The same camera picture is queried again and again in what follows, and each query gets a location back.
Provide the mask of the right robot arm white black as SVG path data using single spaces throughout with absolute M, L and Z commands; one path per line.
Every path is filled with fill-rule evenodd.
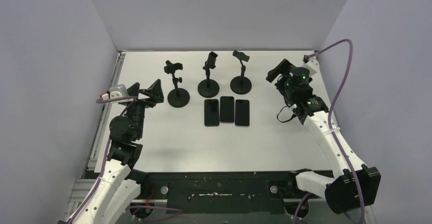
M 304 192 L 321 197 L 336 214 L 358 209 L 361 204 L 370 206 L 375 202 L 381 174 L 377 168 L 368 167 L 348 145 L 325 102 L 313 93 L 312 74 L 310 68 L 283 59 L 266 77 L 268 82 L 275 82 L 293 116 L 313 135 L 333 173 L 330 178 L 310 169 L 292 171 L 287 192 L 293 197 Z

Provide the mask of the black smartphone white edge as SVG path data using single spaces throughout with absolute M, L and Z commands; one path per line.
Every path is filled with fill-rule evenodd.
M 249 127 L 250 125 L 250 102 L 249 100 L 237 99 L 235 101 L 235 126 Z

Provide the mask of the tall black tripod phone stand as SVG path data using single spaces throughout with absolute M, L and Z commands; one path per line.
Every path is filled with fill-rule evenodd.
M 189 92 L 178 86 L 179 83 L 182 83 L 182 77 L 176 77 L 175 75 L 175 72 L 178 70 L 183 70 L 183 65 L 181 63 L 172 63 L 169 60 L 166 61 L 164 72 L 171 75 L 174 86 L 174 89 L 168 94 L 168 103 L 174 108 L 184 107 L 190 101 Z

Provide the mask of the purple-edged black smartphone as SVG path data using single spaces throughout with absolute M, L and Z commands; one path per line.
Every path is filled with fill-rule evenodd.
M 235 99 L 232 96 L 220 97 L 220 122 L 234 123 L 235 119 Z

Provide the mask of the black round-base phone stand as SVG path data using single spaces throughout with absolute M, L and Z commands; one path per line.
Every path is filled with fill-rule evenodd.
M 230 88 L 236 94 L 245 95 L 252 89 L 251 81 L 245 77 L 246 66 L 244 65 L 244 62 L 249 61 L 250 56 L 238 50 L 234 50 L 232 55 L 240 61 L 241 73 L 240 76 L 236 76 L 231 80 Z

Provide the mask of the black phone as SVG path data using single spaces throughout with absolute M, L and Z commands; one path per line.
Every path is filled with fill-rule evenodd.
M 219 126 L 219 100 L 205 99 L 204 100 L 204 125 L 206 127 Z

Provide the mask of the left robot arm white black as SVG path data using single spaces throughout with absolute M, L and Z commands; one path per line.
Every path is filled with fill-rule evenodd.
M 109 124 L 109 140 L 103 153 L 101 171 L 87 196 L 67 219 L 67 223 L 116 223 L 131 201 L 145 198 L 151 184 L 134 169 L 143 146 L 145 110 L 164 101 L 160 79 L 142 89 L 116 85 L 99 96 L 99 104 L 119 103 L 125 109 Z

